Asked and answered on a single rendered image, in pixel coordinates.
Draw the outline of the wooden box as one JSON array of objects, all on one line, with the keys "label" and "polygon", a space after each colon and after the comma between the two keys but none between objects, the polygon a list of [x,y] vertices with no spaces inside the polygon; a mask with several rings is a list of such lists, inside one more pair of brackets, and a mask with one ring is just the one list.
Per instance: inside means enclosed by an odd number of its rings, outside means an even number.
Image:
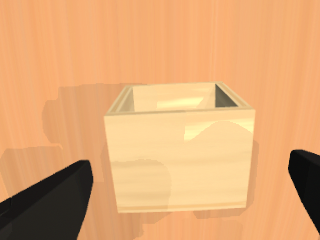
[{"label": "wooden box", "polygon": [[104,116],[117,213],[245,208],[255,111],[223,81],[125,85]]}]

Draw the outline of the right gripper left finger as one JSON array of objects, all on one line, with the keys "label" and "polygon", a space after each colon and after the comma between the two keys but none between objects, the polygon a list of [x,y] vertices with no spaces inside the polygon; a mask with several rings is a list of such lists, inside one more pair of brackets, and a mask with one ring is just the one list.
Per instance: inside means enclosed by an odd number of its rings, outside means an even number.
[{"label": "right gripper left finger", "polygon": [[79,160],[0,203],[0,240],[77,240],[89,197],[91,161]]}]

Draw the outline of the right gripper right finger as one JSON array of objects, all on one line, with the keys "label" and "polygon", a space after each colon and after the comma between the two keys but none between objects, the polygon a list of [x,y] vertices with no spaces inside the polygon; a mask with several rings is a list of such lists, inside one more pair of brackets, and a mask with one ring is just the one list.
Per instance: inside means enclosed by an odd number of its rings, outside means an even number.
[{"label": "right gripper right finger", "polygon": [[288,173],[297,195],[320,235],[320,155],[292,149]]}]

